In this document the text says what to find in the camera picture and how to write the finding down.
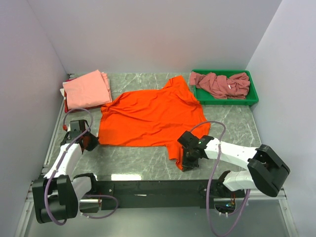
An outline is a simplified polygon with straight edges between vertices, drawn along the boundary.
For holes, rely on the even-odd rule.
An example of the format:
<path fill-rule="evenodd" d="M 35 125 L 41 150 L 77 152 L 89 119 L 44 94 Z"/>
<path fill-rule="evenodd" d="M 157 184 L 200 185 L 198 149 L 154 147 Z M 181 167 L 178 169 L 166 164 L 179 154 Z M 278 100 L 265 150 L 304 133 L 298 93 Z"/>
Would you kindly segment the orange t-shirt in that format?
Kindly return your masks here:
<path fill-rule="evenodd" d="M 183 170 L 183 149 L 178 139 L 189 130 L 207 135 L 202 105 L 183 76 L 169 79 L 162 89 L 129 91 L 102 106 L 99 143 L 110 146 L 165 146 L 169 159 Z"/>

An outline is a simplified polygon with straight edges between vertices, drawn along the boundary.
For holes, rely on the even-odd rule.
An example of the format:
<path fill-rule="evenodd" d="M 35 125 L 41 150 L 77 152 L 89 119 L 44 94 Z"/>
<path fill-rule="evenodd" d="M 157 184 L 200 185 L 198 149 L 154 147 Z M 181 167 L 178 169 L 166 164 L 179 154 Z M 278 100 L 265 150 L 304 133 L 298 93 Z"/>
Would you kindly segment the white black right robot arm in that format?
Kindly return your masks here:
<path fill-rule="evenodd" d="M 257 189 L 269 197 L 277 197 L 290 174 L 290 168 L 285 162 L 270 146 L 264 144 L 258 148 L 244 147 L 207 135 L 199 139 L 189 131 L 185 131 L 178 142 L 184 150 L 183 168 L 198 167 L 200 158 L 219 158 L 220 161 L 243 169 L 239 172 L 225 171 L 222 174 L 217 184 L 217 193 L 222 197 L 245 189 Z"/>

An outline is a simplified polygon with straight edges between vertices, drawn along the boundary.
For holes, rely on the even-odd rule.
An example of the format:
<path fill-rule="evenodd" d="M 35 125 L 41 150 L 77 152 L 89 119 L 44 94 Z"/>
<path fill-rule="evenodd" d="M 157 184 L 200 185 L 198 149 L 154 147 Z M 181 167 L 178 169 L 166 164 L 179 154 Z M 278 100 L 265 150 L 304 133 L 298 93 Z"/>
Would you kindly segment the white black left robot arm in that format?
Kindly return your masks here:
<path fill-rule="evenodd" d="M 67 219 L 76 217 L 79 201 L 84 196 L 94 198 L 99 192 L 93 173 L 71 176 L 84 151 L 98 146 L 98 137 L 90 132 L 90 125 L 84 119 L 71 121 L 66 129 L 55 163 L 32 185 L 36 219 L 40 224 L 63 225 Z"/>

